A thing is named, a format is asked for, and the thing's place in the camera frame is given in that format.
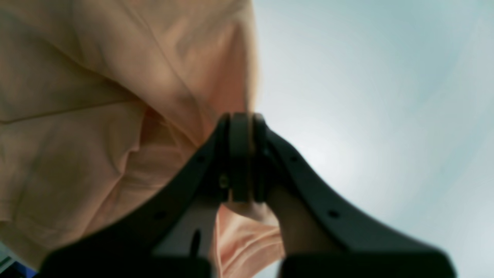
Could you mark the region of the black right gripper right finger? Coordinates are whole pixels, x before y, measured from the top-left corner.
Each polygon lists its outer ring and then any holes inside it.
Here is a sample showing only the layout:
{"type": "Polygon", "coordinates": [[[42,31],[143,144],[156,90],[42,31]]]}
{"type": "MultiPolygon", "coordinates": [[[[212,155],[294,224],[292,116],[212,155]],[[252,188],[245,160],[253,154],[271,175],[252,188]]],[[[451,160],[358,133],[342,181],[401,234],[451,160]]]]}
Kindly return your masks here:
{"type": "Polygon", "coordinates": [[[279,278],[455,278],[448,255],[381,223],[331,189],[286,140],[253,116],[256,201],[282,230],[279,278]]]}

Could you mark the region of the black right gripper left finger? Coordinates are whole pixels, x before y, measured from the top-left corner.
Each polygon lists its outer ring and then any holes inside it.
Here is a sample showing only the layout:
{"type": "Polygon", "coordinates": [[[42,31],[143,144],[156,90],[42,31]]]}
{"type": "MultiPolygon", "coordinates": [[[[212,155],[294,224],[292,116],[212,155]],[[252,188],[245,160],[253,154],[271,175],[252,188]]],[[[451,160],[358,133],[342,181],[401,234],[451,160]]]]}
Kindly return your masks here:
{"type": "Polygon", "coordinates": [[[160,192],[115,224],[53,252],[39,278],[210,278],[220,204],[252,199],[251,115],[225,114],[160,192]]]}

